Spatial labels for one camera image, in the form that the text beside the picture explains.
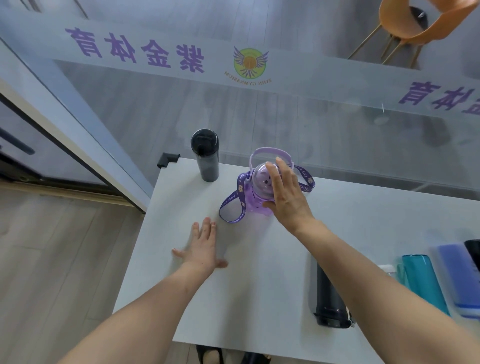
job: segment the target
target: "logo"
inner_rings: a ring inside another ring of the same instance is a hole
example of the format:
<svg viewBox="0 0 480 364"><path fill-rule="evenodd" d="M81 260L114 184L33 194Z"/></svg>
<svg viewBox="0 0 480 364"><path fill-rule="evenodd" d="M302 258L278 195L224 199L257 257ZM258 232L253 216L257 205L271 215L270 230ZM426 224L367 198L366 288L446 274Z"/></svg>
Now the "logo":
<svg viewBox="0 0 480 364"><path fill-rule="evenodd" d="M242 78L253 80L265 72L268 52L262 54L261 51L253 48L242 50L238 50L237 47L234 48L233 65Z"/></svg>

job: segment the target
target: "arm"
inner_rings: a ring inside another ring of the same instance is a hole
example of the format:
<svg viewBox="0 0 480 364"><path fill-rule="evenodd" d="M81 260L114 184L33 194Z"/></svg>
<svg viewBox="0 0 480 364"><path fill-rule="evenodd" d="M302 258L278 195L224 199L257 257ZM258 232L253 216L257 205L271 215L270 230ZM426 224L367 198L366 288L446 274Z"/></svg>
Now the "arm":
<svg viewBox="0 0 480 364"><path fill-rule="evenodd" d="M216 225L206 218L202 231L194 223L187 251L175 273L124 307L83 339L59 364L163 363L177 325L193 296L216 267Z"/></svg>
<svg viewBox="0 0 480 364"><path fill-rule="evenodd" d="M480 344L436 307L385 274L315 220L297 176L281 159L272 165L273 210L315 257L363 334L386 363L478 363Z"/></svg>

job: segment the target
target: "hand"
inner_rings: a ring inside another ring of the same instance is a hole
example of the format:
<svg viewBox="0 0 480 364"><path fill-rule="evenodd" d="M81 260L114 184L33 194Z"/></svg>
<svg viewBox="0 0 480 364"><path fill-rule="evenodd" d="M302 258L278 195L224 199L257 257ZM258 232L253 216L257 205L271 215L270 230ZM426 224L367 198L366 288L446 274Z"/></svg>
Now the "hand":
<svg viewBox="0 0 480 364"><path fill-rule="evenodd" d="M297 175L281 158L277 157L276 163L282 172L281 176L272 163L266 164L272 178L275 202L267 201L263 206L271 209L285 229L295 235L303 224L316 220L300 189Z"/></svg>
<svg viewBox="0 0 480 364"><path fill-rule="evenodd" d="M225 259L216 258L216 223L205 218L202 230L198 222L192 225L192 241L186 250L173 249L172 253L183 259L183 264L205 273L209 277L215 268L226 268Z"/></svg>

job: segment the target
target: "thermos lid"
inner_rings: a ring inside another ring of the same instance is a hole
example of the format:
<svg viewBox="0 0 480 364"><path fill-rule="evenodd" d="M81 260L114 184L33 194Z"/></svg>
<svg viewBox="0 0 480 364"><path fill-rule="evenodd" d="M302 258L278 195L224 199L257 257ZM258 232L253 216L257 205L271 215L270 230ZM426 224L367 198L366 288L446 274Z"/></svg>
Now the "thermos lid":
<svg viewBox="0 0 480 364"><path fill-rule="evenodd" d="M272 201L274 200L272 179L266 167L266 163L262 163L254 169L252 176L252 184L255 193L262 199Z"/></svg>
<svg viewBox="0 0 480 364"><path fill-rule="evenodd" d="M200 129L190 139L193 152L200 157L209 157L218 152L218 135L210 129Z"/></svg>

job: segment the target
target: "glass wall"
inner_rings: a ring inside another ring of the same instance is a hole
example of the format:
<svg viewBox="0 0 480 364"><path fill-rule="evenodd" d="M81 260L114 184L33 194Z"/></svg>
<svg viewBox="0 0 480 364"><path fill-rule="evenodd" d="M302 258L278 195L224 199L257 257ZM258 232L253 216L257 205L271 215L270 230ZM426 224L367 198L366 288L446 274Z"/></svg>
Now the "glass wall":
<svg viewBox="0 0 480 364"><path fill-rule="evenodd" d="M53 60L76 98L54 94L95 115L139 185L155 185L163 152L193 158L190 136L206 127L224 163L274 146L314 176L477 198L478 10L410 69L410 46L381 64L384 30L346 59L378 25L379 0L64 2L3 12L0 37L21 58ZM412 5L430 24L439 15Z"/></svg>

